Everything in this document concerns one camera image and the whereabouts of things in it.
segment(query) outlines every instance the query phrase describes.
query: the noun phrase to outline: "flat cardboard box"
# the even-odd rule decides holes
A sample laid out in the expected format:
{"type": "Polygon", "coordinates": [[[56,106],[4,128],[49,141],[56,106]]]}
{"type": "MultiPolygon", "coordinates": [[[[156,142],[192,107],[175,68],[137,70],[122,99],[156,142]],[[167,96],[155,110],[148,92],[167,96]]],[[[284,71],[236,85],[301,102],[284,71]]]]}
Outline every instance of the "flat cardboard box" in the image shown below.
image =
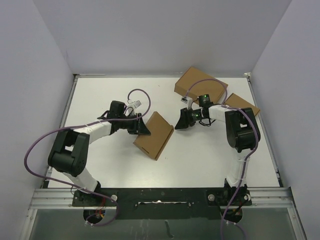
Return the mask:
{"type": "MultiPolygon", "coordinates": [[[[174,91],[180,94],[181,96],[185,96],[187,93],[187,90],[192,86],[192,84],[203,79],[215,79],[215,78],[192,66],[175,83],[174,91]]],[[[224,92],[225,92],[225,89],[219,82],[203,81],[203,82],[199,82],[198,84],[194,85],[193,88],[191,88],[188,94],[188,97],[192,98],[193,100],[196,100],[197,97],[201,95],[209,94],[211,102],[216,104],[219,101],[219,99],[222,97],[224,92]]]]}
{"type": "Polygon", "coordinates": [[[161,152],[174,132],[174,126],[170,125],[156,111],[145,125],[151,132],[151,135],[139,135],[136,137],[133,144],[151,159],[158,160],[161,152]]]}
{"type": "Polygon", "coordinates": [[[259,112],[260,109],[257,108],[256,106],[252,105],[251,103],[247,102],[243,98],[239,97],[237,94],[232,93],[228,99],[225,101],[227,105],[233,108],[252,108],[253,114],[256,116],[259,112]]]}

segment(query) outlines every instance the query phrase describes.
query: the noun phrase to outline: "metal frame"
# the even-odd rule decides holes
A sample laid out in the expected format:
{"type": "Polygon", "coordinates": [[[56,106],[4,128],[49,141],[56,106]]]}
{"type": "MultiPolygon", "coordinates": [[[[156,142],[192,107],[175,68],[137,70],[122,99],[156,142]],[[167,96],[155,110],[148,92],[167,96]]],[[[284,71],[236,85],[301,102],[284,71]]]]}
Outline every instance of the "metal frame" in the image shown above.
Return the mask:
{"type": "MultiPolygon", "coordinates": [[[[159,75],[152,77],[180,77],[182,72],[175,72],[171,75],[159,75]]],[[[129,77],[129,76],[107,76],[107,75],[76,75],[74,79],[74,83],[72,85],[69,98],[67,100],[60,127],[63,127],[66,123],[67,116],[69,113],[71,101],[73,99],[73,95],[75,92],[75,88],[77,85],[78,78],[106,78],[106,77],[129,77]]],[[[142,75],[141,77],[151,77],[150,75],[142,75]]],[[[248,84],[250,87],[251,94],[253,96],[254,103],[257,104],[256,98],[251,86],[250,79],[248,79],[248,84]]],[[[270,141],[268,138],[268,134],[266,132],[264,122],[259,116],[259,120],[262,126],[262,130],[265,135],[266,143],[269,148],[269,152],[271,155],[271,159],[274,165],[274,169],[277,173],[278,178],[280,179],[278,166],[275,161],[274,154],[272,152],[272,148],[270,145],[270,141]]],[[[52,169],[49,168],[46,175],[50,176],[52,169]]],[[[298,216],[297,210],[294,205],[294,199],[292,196],[292,192],[289,188],[284,187],[266,187],[266,188],[248,188],[251,194],[252,205],[251,206],[243,206],[243,208],[287,208],[288,214],[290,216],[290,220],[292,223],[292,227],[297,240],[306,240],[306,235],[303,230],[300,218],[298,216]]],[[[73,189],[72,192],[70,188],[41,188],[36,189],[34,191],[30,207],[28,210],[28,214],[26,216],[26,220],[20,235],[20,240],[28,240],[32,233],[32,228],[35,222],[35,218],[37,215],[38,209],[96,209],[95,207],[73,207],[73,195],[76,189],[73,189]]]]}

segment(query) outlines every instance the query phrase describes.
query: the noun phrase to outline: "robotic arm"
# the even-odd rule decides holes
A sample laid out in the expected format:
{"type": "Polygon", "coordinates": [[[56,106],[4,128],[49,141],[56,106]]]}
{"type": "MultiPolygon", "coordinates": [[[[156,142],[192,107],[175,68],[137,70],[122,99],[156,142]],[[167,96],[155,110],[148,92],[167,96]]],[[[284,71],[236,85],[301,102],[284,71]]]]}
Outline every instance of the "robotic arm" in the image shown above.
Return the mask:
{"type": "MultiPolygon", "coordinates": [[[[225,123],[227,141],[234,149],[231,169],[226,176],[226,181],[230,187],[237,187],[239,181],[242,179],[241,186],[246,185],[247,167],[245,168],[244,176],[242,172],[244,169],[245,157],[254,149],[256,145],[256,138],[254,130],[250,126],[248,120],[238,110],[228,109],[226,106],[214,104],[210,101],[208,94],[199,96],[200,109],[193,110],[193,99],[190,97],[183,97],[182,102],[186,103],[188,107],[180,110],[180,119],[175,126],[175,129],[186,129],[195,125],[197,121],[208,119],[211,121],[221,121],[225,123]]],[[[243,108],[244,113],[252,121],[254,128],[260,141],[260,131],[251,108],[243,108]]]]}
{"type": "Polygon", "coordinates": [[[140,101],[128,103],[126,106],[124,102],[112,101],[110,109],[98,117],[94,124],[58,132],[48,157],[48,165],[66,175],[75,185],[96,192],[101,186],[86,168],[89,145],[119,129],[126,129],[132,135],[151,134],[142,118],[138,118],[141,113],[135,113],[135,109],[141,105],[140,101]]]}

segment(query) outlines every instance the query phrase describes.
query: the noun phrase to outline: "gray wall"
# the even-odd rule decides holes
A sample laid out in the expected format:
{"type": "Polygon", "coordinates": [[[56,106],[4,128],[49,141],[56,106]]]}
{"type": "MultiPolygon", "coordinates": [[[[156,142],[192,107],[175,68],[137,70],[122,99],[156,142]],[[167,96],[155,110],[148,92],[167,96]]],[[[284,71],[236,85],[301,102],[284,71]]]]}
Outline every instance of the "gray wall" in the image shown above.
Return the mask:
{"type": "Polygon", "coordinates": [[[73,73],[236,76],[255,66],[290,0],[33,0],[73,73]]]}
{"type": "Polygon", "coordinates": [[[252,73],[276,161],[309,240],[320,234],[320,1],[292,0],[252,73]]]}
{"type": "MultiPolygon", "coordinates": [[[[73,75],[32,0],[0,1],[0,36],[0,238],[16,240],[41,182],[25,170],[24,154],[58,127],[73,75]]],[[[38,173],[52,142],[31,153],[38,173]]]]}

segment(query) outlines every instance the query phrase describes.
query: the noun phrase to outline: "purple cable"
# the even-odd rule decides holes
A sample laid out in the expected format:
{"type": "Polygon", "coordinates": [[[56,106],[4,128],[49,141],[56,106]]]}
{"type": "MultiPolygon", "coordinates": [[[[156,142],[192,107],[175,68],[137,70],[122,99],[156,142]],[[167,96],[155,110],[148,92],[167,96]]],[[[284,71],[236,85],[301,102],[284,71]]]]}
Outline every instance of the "purple cable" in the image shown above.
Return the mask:
{"type": "Polygon", "coordinates": [[[215,81],[215,82],[218,82],[220,83],[223,88],[224,88],[224,92],[225,92],[225,96],[224,96],[224,99],[222,101],[222,104],[225,104],[226,103],[226,100],[227,100],[227,96],[228,96],[228,91],[227,91],[227,86],[226,84],[223,82],[223,81],[220,81],[218,79],[215,79],[215,78],[208,78],[208,79],[203,79],[203,80],[199,80],[199,81],[196,81],[194,84],[191,85],[191,87],[189,87],[189,89],[186,91],[186,94],[185,94],[185,97],[188,96],[190,90],[198,83],[201,83],[201,82],[204,82],[204,81],[215,81]]]}
{"type": "MultiPolygon", "coordinates": [[[[222,219],[221,219],[221,223],[220,223],[220,235],[221,235],[221,239],[224,240],[225,238],[224,238],[223,227],[224,227],[225,216],[227,214],[227,211],[228,211],[229,207],[231,206],[232,202],[234,201],[234,199],[235,199],[235,197],[236,197],[236,195],[237,195],[237,193],[238,193],[238,191],[240,189],[240,186],[242,184],[242,179],[243,179],[243,177],[245,175],[245,172],[246,172],[247,160],[258,148],[259,137],[258,137],[258,132],[256,130],[256,127],[255,127],[254,123],[251,121],[251,119],[248,117],[248,115],[242,109],[237,108],[237,107],[228,107],[228,106],[225,106],[225,105],[223,105],[222,107],[226,108],[226,109],[231,109],[231,110],[238,110],[240,113],[242,113],[242,115],[247,119],[247,121],[249,122],[250,126],[252,127],[253,133],[254,133],[254,137],[255,137],[255,146],[254,146],[253,150],[247,156],[245,156],[245,158],[244,158],[244,164],[243,164],[243,169],[242,169],[241,179],[239,181],[239,184],[236,187],[236,190],[235,190],[233,196],[231,197],[229,203],[227,204],[227,206],[226,206],[226,208],[225,208],[225,210],[223,212],[223,215],[222,215],[222,219]]],[[[229,221],[229,222],[234,224],[234,225],[236,225],[243,232],[245,239],[247,239],[246,231],[240,225],[236,224],[235,222],[231,222],[231,221],[229,221]]]]}
{"type": "MultiPolygon", "coordinates": [[[[136,117],[136,118],[129,118],[129,119],[122,119],[122,118],[114,118],[114,119],[104,119],[104,120],[100,120],[100,121],[94,121],[94,122],[91,122],[87,125],[78,125],[78,126],[66,126],[66,127],[61,127],[59,129],[56,129],[56,130],[52,130],[52,131],[49,131],[47,132],[46,134],[42,135],[41,137],[39,137],[37,140],[34,141],[34,143],[29,147],[29,149],[26,151],[25,155],[24,155],[24,167],[25,169],[32,175],[38,177],[38,178],[43,178],[43,179],[49,179],[49,180],[52,180],[52,181],[56,181],[58,183],[62,183],[62,184],[66,184],[66,185],[69,185],[69,186],[72,186],[74,188],[77,188],[77,189],[81,189],[80,186],[78,185],[75,185],[73,183],[69,183],[67,181],[63,181],[63,180],[59,180],[57,178],[54,178],[54,177],[50,177],[50,176],[45,176],[45,175],[41,175],[41,174],[38,174],[38,173],[35,173],[34,171],[32,171],[29,166],[28,166],[28,157],[29,157],[29,154],[30,152],[32,151],[32,149],[42,140],[44,139],[45,137],[51,135],[51,134],[54,134],[56,132],[59,132],[59,131],[63,131],[63,130],[70,130],[70,129],[80,129],[80,128],[85,128],[85,127],[88,127],[88,126],[92,126],[94,124],[97,124],[97,123],[103,123],[103,122],[109,122],[109,121],[132,121],[132,120],[137,120],[137,119],[141,119],[143,116],[145,116],[148,111],[150,110],[150,107],[151,107],[151,99],[150,99],[150,96],[147,94],[146,91],[142,90],[142,89],[133,89],[129,92],[128,94],[128,97],[130,96],[130,94],[134,91],[141,91],[143,92],[147,98],[148,98],[148,101],[149,101],[149,106],[147,108],[147,110],[145,111],[144,114],[142,114],[141,116],[139,117],[136,117]]],[[[119,214],[119,204],[113,200],[111,197],[109,196],[106,196],[106,195],[103,195],[103,194],[100,194],[100,193],[97,193],[97,192],[94,192],[94,191],[90,191],[90,190],[87,190],[87,189],[81,189],[82,191],[84,192],[87,192],[89,194],[93,194],[93,195],[96,195],[96,196],[99,196],[99,197],[102,197],[102,198],[105,198],[105,199],[108,199],[110,200],[111,202],[115,203],[116,205],[116,210],[115,210],[115,215],[113,216],[112,219],[110,219],[108,222],[105,222],[105,223],[97,223],[97,224],[93,224],[93,226],[97,226],[97,227],[101,227],[101,226],[106,226],[108,224],[110,224],[112,221],[114,221],[116,219],[116,217],[118,216],[119,214]]]]}

